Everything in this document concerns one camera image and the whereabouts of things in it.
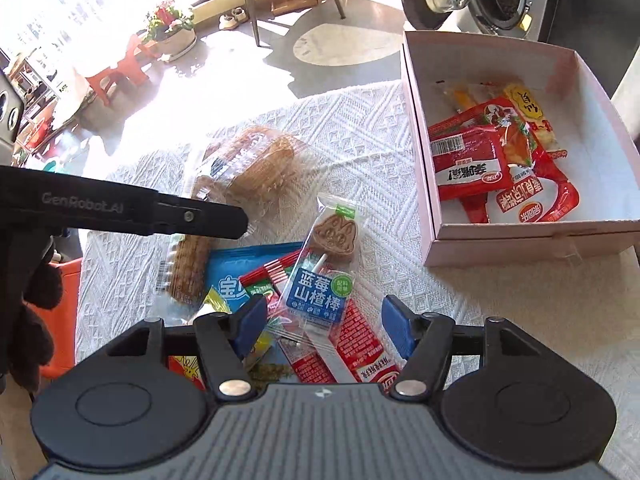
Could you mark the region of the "black gloved hand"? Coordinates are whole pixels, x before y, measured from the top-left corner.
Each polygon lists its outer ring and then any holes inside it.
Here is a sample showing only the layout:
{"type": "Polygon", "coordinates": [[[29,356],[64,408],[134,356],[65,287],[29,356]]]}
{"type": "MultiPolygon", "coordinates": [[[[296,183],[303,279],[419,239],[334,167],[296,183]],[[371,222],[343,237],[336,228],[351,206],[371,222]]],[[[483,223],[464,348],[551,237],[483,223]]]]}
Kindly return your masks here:
{"type": "Polygon", "coordinates": [[[40,368],[53,358],[53,338],[35,312],[62,299],[61,272],[52,266],[53,236],[46,229],[1,228],[1,375],[30,393],[40,368]]]}

